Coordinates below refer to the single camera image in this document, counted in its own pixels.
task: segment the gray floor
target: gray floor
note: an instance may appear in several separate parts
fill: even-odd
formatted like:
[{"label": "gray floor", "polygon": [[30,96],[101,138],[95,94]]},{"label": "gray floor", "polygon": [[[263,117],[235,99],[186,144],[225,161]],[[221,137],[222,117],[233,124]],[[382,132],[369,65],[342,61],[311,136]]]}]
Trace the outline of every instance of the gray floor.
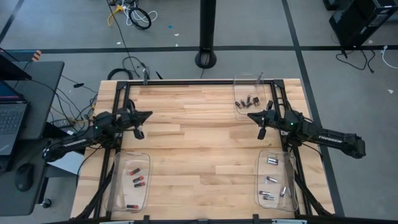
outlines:
[{"label": "gray floor", "polygon": [[[16,0],[0,2],[0,27],[4,26]],[[197,46],[199,1],[142,0],[145,10],[157,10],[159,18],[146,31],[125,25],[117,15],[128,47]],[[215,45],[292,46],[287,20],[280,0],[219,0],[217,2]],[[289,0],[289,6],[302,46],[334,46],[328,24],[333,14],[321,0]],[[109,9],[105,1],[25,0],[5,39],[5,49],[78,49],[123,47],[117,27],[108,27]],[[371,38],[373,45],[398,44],[398,25],[385,24]],[[333,169],[343,208],[348,217],[398,220],[398,72],[387,67],[380,52],[371,65],[376,71],[355,70],[336,61],[338,52],[303,52],[315,100],[324,127],[358,133],[366,141],[367,156],[355,160],[330,149]],[[164,78],[199,78],[202,69],[194,63],[196,52],[132,53],[146,63],[152,73]],[[301,78],[294,51],[219,51],[218,63],[205,70],[203,78],[232,78],[242,72],[263,72],[268,78]],[[43,61],[65,62],[64,75],[98,89],[108,73],[121,67],[126,53],[44,54]],[[389,50],[387,60],[398,66],[398,51]],[[362,66],[359,52],[349,61]],[[63,90],[79,108],[93,94],[73,89],[62,79]],[[0,217],[0,223],[43,223],[66,220],[72,209],[74,180],[53,179],[47,196],[56,202],[52,208],[37,207],[28,217]]]}]

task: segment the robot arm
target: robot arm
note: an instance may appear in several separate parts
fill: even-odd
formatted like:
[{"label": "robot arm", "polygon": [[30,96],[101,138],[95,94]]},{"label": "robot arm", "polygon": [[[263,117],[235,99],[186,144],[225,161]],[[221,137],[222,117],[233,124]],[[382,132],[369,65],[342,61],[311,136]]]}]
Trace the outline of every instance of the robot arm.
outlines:
[{"label": "robot arm", "polygon": [[308,141],[339,149],[356,159],[366,155],[365,142],[356,134],[318,128],[312,122],[308,122],[301,113],[294,110],[287,110],[284,118],[280,118],[276,111],[271,110],[271,108],[272,101],[268,102],[268,110],[248,114],[261,128],[258,139],[264,139],[266,127],[271,127],[286,132],[289,135],[289,143],[296,146],[301,146],[303,142]]},{"label": "robot arm", "polygon": [[85,131],[64,138],[52,139],[43,150],[43,159],[53,162],[68,152],[96,144],[101,144],[103,147],[114,147],[115,138],[124,131],[133,131],[135,138],[144,139],[144,133],[141,131],[142,125],[152,115],[152,112],[136,111],[134,103],[131,100],[130,102],[126,109],[121,108],[115,114],[100,113],[94,118],[93,125]]}]

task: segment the wooden tabletop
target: wooden tabletop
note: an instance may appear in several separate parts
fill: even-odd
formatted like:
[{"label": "wooden tabletop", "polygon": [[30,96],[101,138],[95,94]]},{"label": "wooden tabletop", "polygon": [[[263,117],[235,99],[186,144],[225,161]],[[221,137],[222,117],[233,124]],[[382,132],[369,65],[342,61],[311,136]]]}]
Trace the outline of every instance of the wooden tabletop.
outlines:
[{"label": "wooden tabletop", "polygon": [[[299,79],[285,79],[293,109],[310,117]],[[111,111],[116,81],[102,81],[95,113]],[[265,89],[272,99],[271,89]],[[263,149],[282,151],[279,133],[268,129],[257,140],[258,127],[249,119],[236,119],[232,85],[133,86],[130,99],[139,111],[153,111],[145,122],[146,138],[124,133],[122,150],[150,156],[152,176],[147,205],[139,213],[113,212],[113,220],[290,218],[293,212],[260,207],[254,196],[256,159]],[[299,148],[305,180],[318,201],[334,212],[319,154]],[[92,149],[87,149],[85,156]],[[78,215],[98,189],[103,151],[81,168],[71,217]],[[305,213],[301,191],[300,212]],[[103,204],[107,201],[104,195]]]}]

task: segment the laptop screen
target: laptop screen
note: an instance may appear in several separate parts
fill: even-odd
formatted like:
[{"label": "laptop screen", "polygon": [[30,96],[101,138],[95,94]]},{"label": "laptop screen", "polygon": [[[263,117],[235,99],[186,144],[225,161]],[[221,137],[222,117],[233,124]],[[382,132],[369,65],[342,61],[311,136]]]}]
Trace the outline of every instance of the laptop screen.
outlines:
[{"label": "laptop screen", "polygon": [[0,102],[10,102],[21,100],[20,96],[4,82],[0,82]]}]

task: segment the transparent tray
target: transparent tray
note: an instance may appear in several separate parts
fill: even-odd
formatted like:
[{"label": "transparent tray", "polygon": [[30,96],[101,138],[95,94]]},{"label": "transparent tray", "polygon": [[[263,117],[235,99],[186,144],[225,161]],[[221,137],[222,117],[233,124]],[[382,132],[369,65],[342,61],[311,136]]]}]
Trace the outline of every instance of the transparent tray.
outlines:
[{"label": "transparent tray", "polygon": [[[151,174],[150,157],[139,152],[119,152],[114,157],[114,164],[106,210],[140,212],[147,202]],[[143,182],[145,183],[143,186],[134,186]]]},{"label": "transparent tray", "polygon": [[[270,149],[260,152],[257,160],[257,195],[255,199],[261,207],[287,212],[296,211],[298,203],[295,198],[295,191],[291,192],[289,188],[289,177],[285,168],[285,162],[291,162],[294,167],[294,161],[294,158],[289,157],[287,152]],[[290,175],[291,183],[294,183],[293,176],[294,174]]]},{"label": "transparent tray", "polygon": [[[249,119],[248,113],[261,112],[266,107],[266,92],[261,75],[235,75],[233,93],[236,119]],[[258,98],[257,103],[254,103],[255,97]]]}]

